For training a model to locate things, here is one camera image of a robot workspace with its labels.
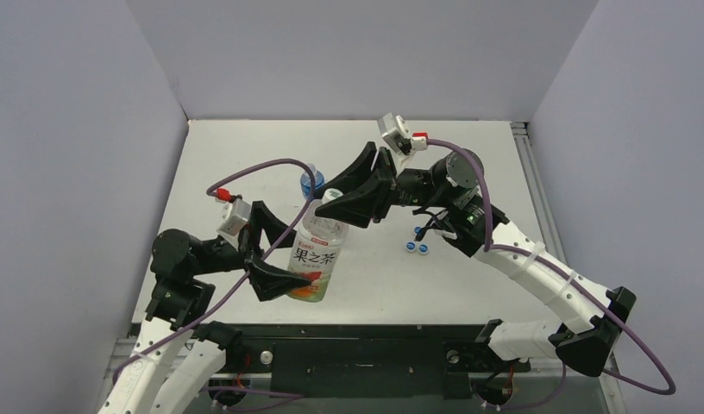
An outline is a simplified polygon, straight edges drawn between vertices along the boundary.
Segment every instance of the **white cable clip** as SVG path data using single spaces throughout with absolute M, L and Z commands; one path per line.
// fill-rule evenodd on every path
M 568 275 L 568 280 L 566 280 L 565 283 L 563 283 L 563 286 L 560 288 L 560 290 L 552 298 L 544 301 L 543 304 L 545 304 L 547 306 L 550 302 L 556 300 L 556 298 L 560 298 L 560 295 L 562 295 L 563 292 L 565 292 L 565 290 L 568 288 L 568 286 L 570 286 L 570 284 L 573 282 L 573 279 L 575 279 L 575 276 L 577 274 L 578 274 L 578 272 L 576 272 L 575 270 L 571 270 L 570 275 Z
M 134 351 L 133 354 L 139 355 L 139 359 L 137 361 L 145 360 L 145 361 L 151 362 L 152 364 L 156 365 L 157 367 L 162 367 L 162 366 L 163 367 L 170 367 L 170 368 L 172 367 L 171 364 L 162 364 L 154 358 L 149 358 L 149 355 L 143 354 L 141 351 Z
M 516 280 L 518 279 L 522 273 L 527 272 L 527 269 L 532 266 L 532 263 L 535 261 L 535 259 L 545 250 L 545 244 L 542 243 L 541 241 L 538 241 L 535 243 L 535 247 L 532 249 L 532 252 L 530 252 L 530 255 L 527 256 L 527 259 L 522 262 L 521 265 L 510 274 L 510 279 Z

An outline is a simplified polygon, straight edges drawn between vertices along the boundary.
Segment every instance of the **screw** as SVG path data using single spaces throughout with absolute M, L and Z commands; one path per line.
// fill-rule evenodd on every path
M 261 362 L 263 365 L 270 365 L 273 361 L 273 353 L 271 351 L 261 352 Z
M 451 349 L 446 353 L 446 359 L 449 360 L 450 364 L 456 364 L 460 360 L 459 353 Z

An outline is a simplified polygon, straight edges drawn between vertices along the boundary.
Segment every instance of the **small blue object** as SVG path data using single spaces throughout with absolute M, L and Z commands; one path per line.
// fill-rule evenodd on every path
M 319 171 L 313 164 L 307 164 L 309 168 L 311 169 L 312 172 L 314 172 L 314 191 L 322 188 L 324 186 L 324 174 L 322 174 L 321 171 Z M 301 193 L 304 194 L 304 199 L 309 197 L 309 193 L 311 192 L 311 180 L 309 179 L 309 174 L 306 172 L 303 172 L 301 174 L 301 178 L 299 179 L 299 183 L 301 184 Z

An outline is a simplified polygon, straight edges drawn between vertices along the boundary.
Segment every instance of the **white wall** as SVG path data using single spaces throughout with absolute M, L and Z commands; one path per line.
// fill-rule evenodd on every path
M 127 0 L 190 118 L 529 120 L 596 0 Z
M 94 409 L 185 128 L 122 0 L 0 1 L 0 414 Z
M 601 0 L 530 126 L 570 264 L 638 297 L 631 326 L 704 412 L 704 0 Z M 622 337 L 623 373 L 663 381 Z

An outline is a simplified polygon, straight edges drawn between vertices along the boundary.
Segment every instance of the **black bracket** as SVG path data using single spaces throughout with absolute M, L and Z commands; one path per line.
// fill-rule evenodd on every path
M 320 217 L 333 218 L 343 223 L 366 229 L 370 219 L 374 223 L 387 216 L 396 201 L 395 165 L 390 150 L 380 147 L 372 171 L 365 166 L 370 158 L 369 142 L 355 163 L 315 192 L 315 197 L 326 188 L 337 188 L 344 195 L 317 208 Z
M 286 229 L 286 225 L 274 216 L 262 201 L 254 201 L 251 206 L 250 219 L 238 235 L 238 251 L 243 257 L 243 267 L 249 272 L 250 285 L 255 296 L 261 302 L 276 299 L 295 289 L 306 287 L 311 281 L 303 276 L 267 264 L 261 259 L 261 233 L 266 233 L 268 242 L 274 244 Z M 289 233 L 279 248 L 293 245 L 296 231 Z
M 619 319 L 626 322 L 637 297 L 625 287 L 618 287 L 607 292 L 611 299 L 608 309 Z M 619 339 L 621 329 L 608 317 L 594 317 L 594 328 L 580 334 L 574 334 L 565 325 L 548 340 L 556 346 L 556 354 L 565 365 L 578 373 L 589 377 L 598 377 L 603 372 L 613 344 Z
M 242 352 L 242 332 L 227 323 L 212 321 L 200 325 L 195 329 L 194 335 L 198 341 L 216 343 L 219 349 L 226 351 L 228 358 Z
M 171 279 L 157 278 L 151 291 L 146 319 L 153 317 L 168 321 L 177 330 L 207 311 L 215 286 L 199 280 L 180 283 Z

